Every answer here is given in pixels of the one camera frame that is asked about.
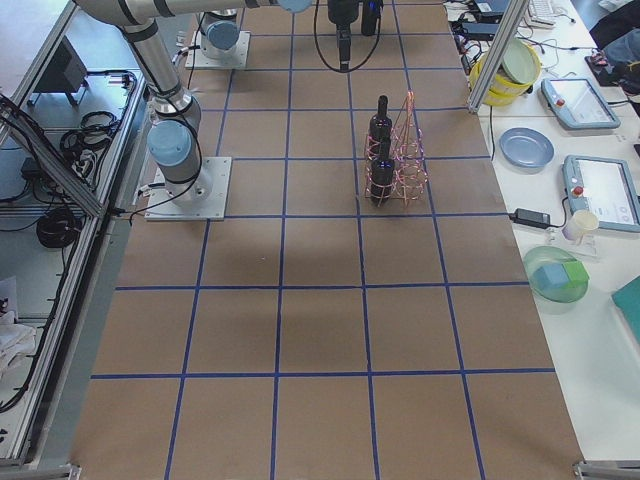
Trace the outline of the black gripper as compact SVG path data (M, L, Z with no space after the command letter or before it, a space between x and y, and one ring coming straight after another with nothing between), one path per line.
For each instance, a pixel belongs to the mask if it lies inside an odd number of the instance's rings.
M328 0L328 19L334 25L351 25L359 17L358 0ZM348 70L351 61L351 30L336 29L339 69Z

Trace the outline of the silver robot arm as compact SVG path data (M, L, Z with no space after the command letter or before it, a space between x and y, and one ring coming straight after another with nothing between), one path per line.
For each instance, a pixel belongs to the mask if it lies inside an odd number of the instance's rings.
M351 24L359 16L358 1L328 1L328 19L336 27L338 72L347 73L351 61ZM188 61L194 70L243 70L246 68L250 33L237 23L237 10L225 9L199 15L193 35L194 49Z
M149 204L157 214L169 204L180 219L195 219L196 210L212 196L213 178L207 171L198 141L201 108L183 86L177 67L158 32L158 17L196 14L246 7L272 6L272 1L79 1L88 15L117 27L127 41L152 93L157 122L147 135L147 147L165 183L167 199Z

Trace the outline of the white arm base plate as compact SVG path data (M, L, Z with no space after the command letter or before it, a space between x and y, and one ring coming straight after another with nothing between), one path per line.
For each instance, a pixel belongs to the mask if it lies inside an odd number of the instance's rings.
M169 183L152 189L149 208L144 211L148 221L222 221L225 218L232 170L231 157L205 157L195 184Z
M248 31L198 33L194 36L199 49L188 53L186 66L195 70L245 69L249 50Z

